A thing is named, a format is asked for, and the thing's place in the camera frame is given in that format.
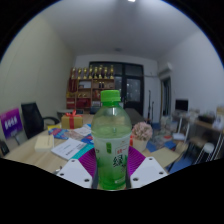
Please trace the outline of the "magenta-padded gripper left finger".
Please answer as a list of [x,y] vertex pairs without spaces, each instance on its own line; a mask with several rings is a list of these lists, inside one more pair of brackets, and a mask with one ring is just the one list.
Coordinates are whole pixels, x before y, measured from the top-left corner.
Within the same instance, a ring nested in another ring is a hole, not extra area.
[[57,175],[81,187],[96,188],[98,177],[95,150],[87,151],[79,159],[69,160]]

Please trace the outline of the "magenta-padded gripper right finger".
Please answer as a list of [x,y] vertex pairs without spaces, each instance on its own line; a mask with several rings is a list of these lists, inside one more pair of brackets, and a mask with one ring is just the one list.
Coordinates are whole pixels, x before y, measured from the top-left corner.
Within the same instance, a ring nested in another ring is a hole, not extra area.
[[167,176],[167,172],[154,157],[145,157],[129,147],[127,160],[127,187],[140,188]]

